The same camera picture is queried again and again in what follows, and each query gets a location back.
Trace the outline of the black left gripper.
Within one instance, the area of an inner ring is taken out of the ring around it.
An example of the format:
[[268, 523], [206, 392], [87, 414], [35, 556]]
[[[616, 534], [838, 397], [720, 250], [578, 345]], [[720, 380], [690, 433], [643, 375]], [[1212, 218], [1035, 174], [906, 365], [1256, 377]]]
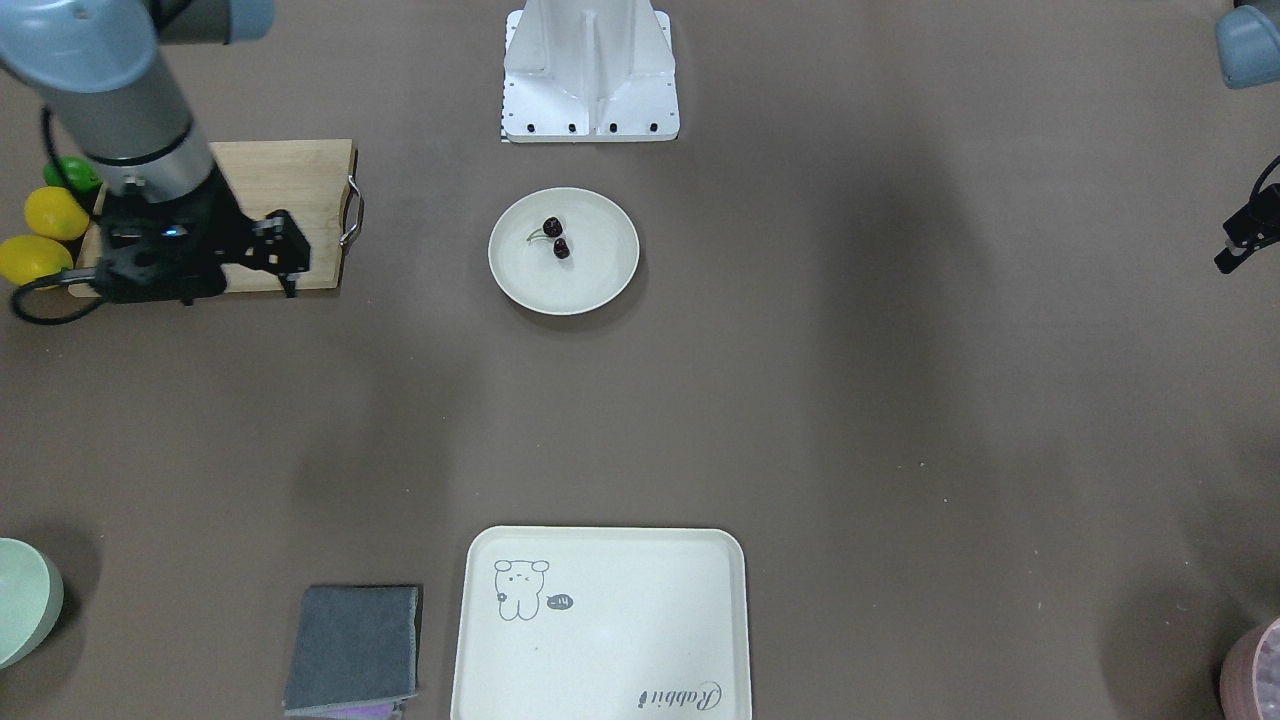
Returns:
[[1261, 249], [1279, 241], [1279, 183], [1268, 184], [1277, 167], [1279, 156], [1256, 179], [1245, 204], [1224, 222], [1228, 240], [1213, 258], [1220, 273], [1233, 273]]

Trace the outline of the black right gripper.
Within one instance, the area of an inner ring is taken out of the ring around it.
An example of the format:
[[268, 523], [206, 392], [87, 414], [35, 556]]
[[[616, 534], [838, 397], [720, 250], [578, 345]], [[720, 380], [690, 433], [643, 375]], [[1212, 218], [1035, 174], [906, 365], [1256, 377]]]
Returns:
[[227, 291], [225, 265], [273, 274], [287, 296], [311, 266], [311, 246], [287, 210], [244, 215], [214, 167], [189, 193], [150, 202], [140, 190], [108, 193], [99, 217], [95, 290], [110, 304], [182, 301]]

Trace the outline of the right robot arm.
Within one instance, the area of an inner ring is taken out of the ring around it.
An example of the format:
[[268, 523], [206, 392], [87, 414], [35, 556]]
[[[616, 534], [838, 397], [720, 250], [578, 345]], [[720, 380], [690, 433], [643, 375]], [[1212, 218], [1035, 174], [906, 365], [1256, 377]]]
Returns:
[[102, 179], [100, 255], [59, 284], [101, 302], [224, 293], [225, 265], [273, 274], [284, 295], [311, 261], [288, 211], [247, 217], [170, 72], [165, 44], [265, 37], [271, 1], [5, 1], [3, 69], [58, 117]]

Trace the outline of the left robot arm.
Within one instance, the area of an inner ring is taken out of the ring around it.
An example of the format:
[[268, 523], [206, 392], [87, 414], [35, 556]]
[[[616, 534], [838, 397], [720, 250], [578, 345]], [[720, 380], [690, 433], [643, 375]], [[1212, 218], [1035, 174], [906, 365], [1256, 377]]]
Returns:
[[[1253, 88], [1279, 81], [1279, 3], [1235, 1], [1215, 26], [1219, 64], [1228, 88]], [[1279, 188], [1270, 178], [1279, 158], [1262, 169], [1248, 199], [1224, 223], [1225, 245], [1213, 258], [1230, 274], [1260, 250], [1279, 241]]]

